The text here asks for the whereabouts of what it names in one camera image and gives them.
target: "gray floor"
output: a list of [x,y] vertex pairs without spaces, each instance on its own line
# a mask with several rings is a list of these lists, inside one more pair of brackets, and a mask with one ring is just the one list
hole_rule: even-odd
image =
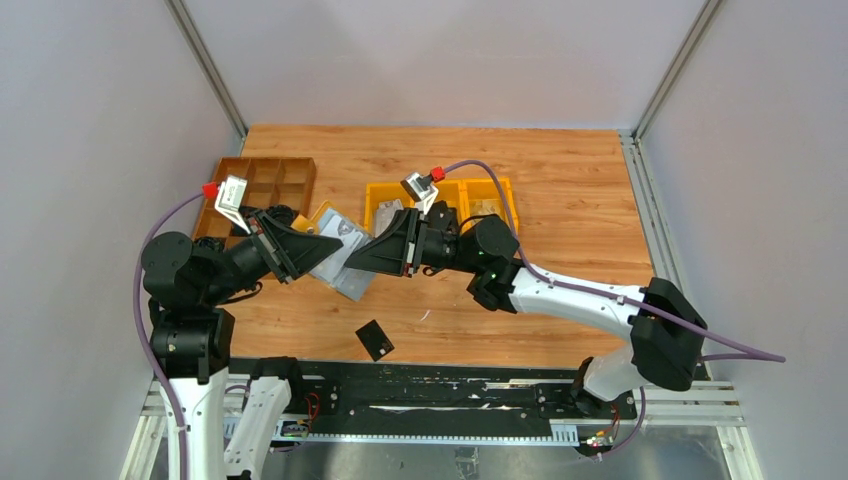
[[[268,457],[263,480],[730,480],[710,427],[648,427],[600,464],[574,461],[572,448],[362,443],[307,444]],[[160,449],[151,478],[167,479]]]

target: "wooden table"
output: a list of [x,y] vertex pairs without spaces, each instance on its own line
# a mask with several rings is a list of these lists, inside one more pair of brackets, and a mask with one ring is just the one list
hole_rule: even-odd
[[[478,158],[511,179],[534,263],[607,283],[646,284],[652,275],[614,131],[257,125],[242,155],[313,157],[312,210],[330,200],[360,222],[366,183]],[[466,167],[450,178],[484,176]],[[358,303],[308,276],[265,282],[261,295],[227,307],[236,317],[232,353],[370,361],[354,331],[371,319],[395,345],[385,357],[392,362],[576,367],[622,344],[568,320],[484,310],[465,291],[469,280],[378,276]]]

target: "yellow bin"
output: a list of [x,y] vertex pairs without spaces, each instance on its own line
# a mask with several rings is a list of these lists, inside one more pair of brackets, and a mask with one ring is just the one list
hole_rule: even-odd
[[[515,202],[512,198],[512,184],[508,178],[499,178],[501,186],[509,201],[512,210],[512,221],[518,231],[518,213],[515,210]],[[497,213],[499,217],[506,220],[503,204],[495,184],[488,178],[465,178],[460,180],[444,180],[436,184],[439,188],[439,196],[436,201],[446,201],[449,207],[456,208],[459,221],[463,221],[471,215],[485,215]],[[383,202],[400,200],[404,207],[414,207],[415,201],[410,198],[406,190],[399,182],[393,183],[369,183],[365,186],[365,218],[363,226],[374,234],[374,217],[377,207]]]

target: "brown wooden tray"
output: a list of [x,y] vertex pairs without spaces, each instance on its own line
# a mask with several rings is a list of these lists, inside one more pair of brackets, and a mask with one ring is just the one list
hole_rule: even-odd
[[[228,175],[244,178],[247,191],[241,202],[243,206],[287,205],[307,216],[315,173],[315,161],[308,157],[224,157],[212,181],[221,183]],[[214,200],[203,201],[192,238],[220,238],[227,248],[244,240],[230,234],[232,223],[215,211],[214,204]]]

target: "white wall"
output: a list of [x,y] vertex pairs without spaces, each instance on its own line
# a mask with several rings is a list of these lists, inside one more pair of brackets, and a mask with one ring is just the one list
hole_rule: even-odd
[[632,127],[703,0],[188,0],[249,124]]
[[645,141],[768,479],[844,478],[848,5],[728,1]]
[[162,1],[0,3],[0,112],[0,476],[116,478],[140,242],[235,136]]

